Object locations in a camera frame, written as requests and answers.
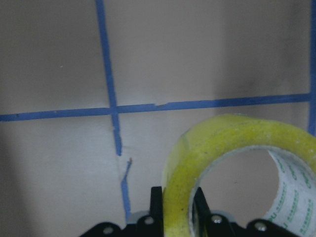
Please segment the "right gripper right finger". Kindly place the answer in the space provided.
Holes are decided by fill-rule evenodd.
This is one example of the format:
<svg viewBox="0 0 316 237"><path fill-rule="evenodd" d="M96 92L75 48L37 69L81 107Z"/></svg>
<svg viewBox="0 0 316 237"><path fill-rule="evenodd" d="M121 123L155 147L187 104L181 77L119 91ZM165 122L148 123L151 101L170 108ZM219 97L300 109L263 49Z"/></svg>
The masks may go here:
<svg viewBox="0 0 316 237"><path fill-rule="evenodd" d="M199 187L194 196L194 234L196 237L209 237L211 211Z"/></svg>

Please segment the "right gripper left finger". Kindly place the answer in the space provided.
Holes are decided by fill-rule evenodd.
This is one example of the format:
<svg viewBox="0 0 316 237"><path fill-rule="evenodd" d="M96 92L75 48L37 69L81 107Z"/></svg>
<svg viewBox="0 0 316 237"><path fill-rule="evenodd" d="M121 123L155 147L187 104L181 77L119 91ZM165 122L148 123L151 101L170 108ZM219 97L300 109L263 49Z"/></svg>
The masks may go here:
<svg viewBox="0 0 316 237"><path fill-rule="evenodd" d="M163 201L161 186L151 188L150 217L153 219L153 222L150 224L153 228L153 236L163 237Z"/></svg>

